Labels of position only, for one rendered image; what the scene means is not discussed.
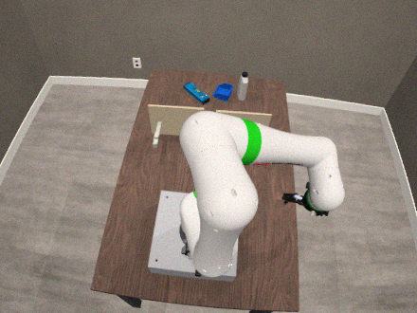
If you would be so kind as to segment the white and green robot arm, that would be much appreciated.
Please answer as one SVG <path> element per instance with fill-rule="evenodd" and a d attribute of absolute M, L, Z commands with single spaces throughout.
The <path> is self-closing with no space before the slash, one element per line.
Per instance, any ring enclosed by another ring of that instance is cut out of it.
<path fill-rule="evenodd" d="M 180 204 L 181 253 L 192 260 L 195 276 L 218 277 L 229 270 L 235 242 L 256 214 L 258 194 L 244 165 L 308 167 L 310 192 L 303 202 L 311 216 L 333 211 L 344 200 L 337 151 L 329 138 L 286 133 L 211 111 L 188 117 L 179 138 L 195 188 Z"/>

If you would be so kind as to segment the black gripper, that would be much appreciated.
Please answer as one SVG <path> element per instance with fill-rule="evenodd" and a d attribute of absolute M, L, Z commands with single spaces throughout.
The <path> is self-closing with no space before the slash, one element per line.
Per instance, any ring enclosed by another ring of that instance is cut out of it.
<path fill-rule="evenodd" d="M 284 193 L 283 196 L 282 196 L 282 200 L 285 200 L 284 204 L 286 204 L 288 202 L 293 202 L 293 203 L 298 203 L 305 208 L 304 202 L 303 202 L 303 196 L 302 195 L 301 195 L 301 197 L 298 196 L 298 193 Z M 305 209 L 307 210 L 307 208 L 305 208 Z M 307 210 L 307 211 L 309 211 L 309 210 Z M 318 212 L 318 213 L 316 213 L 316 216 L 319 216 L 319 215 L 323 216 L 323 214 L 328 216 L 329 212 L 325 212 L 325 211 Z"/>

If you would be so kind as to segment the grey bottle with black cap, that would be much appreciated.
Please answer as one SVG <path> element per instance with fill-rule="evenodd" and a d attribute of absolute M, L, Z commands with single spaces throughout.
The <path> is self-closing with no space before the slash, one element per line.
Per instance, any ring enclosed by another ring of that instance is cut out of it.
<path fill-rule="evenodd" d="M 246 97 L 246 91 L 248 87 L 248 77 L 247 72 L 243 72 L 243 74 L 240 76 L 239 79 L 239 85 L 238 85 L 238 99 L 240 101 L 244 101 Z"/>

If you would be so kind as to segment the small blue bin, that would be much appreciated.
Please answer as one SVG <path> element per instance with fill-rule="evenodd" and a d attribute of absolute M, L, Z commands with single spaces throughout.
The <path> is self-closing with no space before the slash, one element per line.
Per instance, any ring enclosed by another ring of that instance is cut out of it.
<path fill-rule="evenodd" d="M 214 98 L 216 98 L 218 100 L 221 100 L 221 101 L 228 101 L 228 99 L 229 99 L 228 96 L 229 96 L 233 86 L 234 85 L 229 84 L 229 83 L 218 84 L 215 92 L 213 93 Z"/>

